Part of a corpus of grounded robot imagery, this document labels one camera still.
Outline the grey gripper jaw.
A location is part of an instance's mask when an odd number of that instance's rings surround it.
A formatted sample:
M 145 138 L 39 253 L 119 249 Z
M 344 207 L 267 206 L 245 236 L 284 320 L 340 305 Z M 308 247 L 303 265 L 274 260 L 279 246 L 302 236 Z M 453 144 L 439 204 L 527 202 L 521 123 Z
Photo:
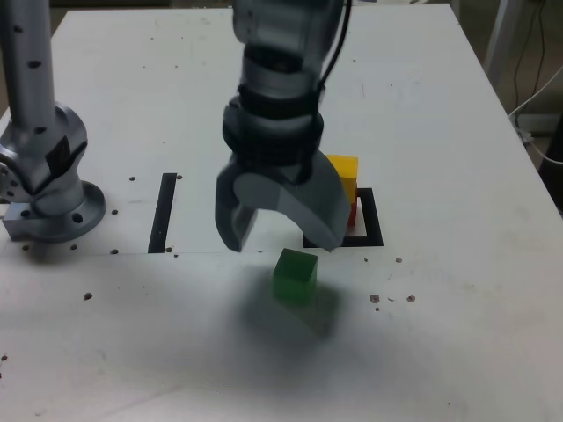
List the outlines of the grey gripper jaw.
M 348 199 L 327 156 L 315 153 L 302 164 L 245 171 L 235 178 L 238 206 L 233 217 L 239 251 L 260 210 L 285 215 L 309 241 L 325 251 L 341 246 L 348 219 Z
M 225 246 L 235 252 L 242 251 L 257 216 L 257 210 L 244 206 L 234 193 L 234 182 L 243 174 L 239 162 L 228 162 L 216 180 L 216 228 Z

